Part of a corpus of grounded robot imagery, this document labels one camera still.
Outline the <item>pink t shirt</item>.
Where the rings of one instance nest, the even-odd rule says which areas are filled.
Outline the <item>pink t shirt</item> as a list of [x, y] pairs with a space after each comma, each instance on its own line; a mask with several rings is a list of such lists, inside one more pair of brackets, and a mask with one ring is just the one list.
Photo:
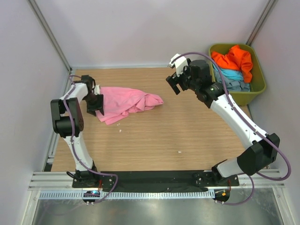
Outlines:
[[131, 113], [152, 110], [162, 105], [162, 98], [137, 89], [123, 87], [101, 87], [97, 91], [104, 95], [104, 114], [96, 112], [96, 117], [107, 125], [128, 117]]

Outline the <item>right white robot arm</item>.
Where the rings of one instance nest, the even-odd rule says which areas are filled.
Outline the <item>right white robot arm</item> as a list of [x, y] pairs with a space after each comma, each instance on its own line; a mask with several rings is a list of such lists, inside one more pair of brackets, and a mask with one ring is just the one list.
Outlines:
[[221, 186], [228, 177], [240, 173], [253, 175], [269, 166], [277, 158], [276, 147], [280, 139], [273, 133], [267, 134], [259, 128], [234, 102], [231, 95], [226, 95], [223, 85], [213, 82], [210, 68], [204, 60], [184, 57], [170, 62], [176, 71], [166, 81], [179, 94], [181, 90], [192, 90], [197, 99], [216, 112], [239, 137], [244, 152], [236, 158], [224, 160], [212, 168], [211, 180]]

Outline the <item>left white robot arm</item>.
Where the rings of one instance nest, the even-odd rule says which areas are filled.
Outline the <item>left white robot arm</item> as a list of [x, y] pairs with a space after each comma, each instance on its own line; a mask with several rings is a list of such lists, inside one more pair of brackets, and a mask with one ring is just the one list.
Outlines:
[[82, 75], [72, 81], [70, 90], [61, 98], [50, 102], [52, 126], [67, 143], [75, 161], [75, 172], [67, 172], [73, 179], [74, 188], [93, 188], [99, 183], [99, 174], [89, 155], [83, 138], [84, 119], [80, 102], [86, 102], [87, 113], [104, 115], [104, 95], [95, 79]]

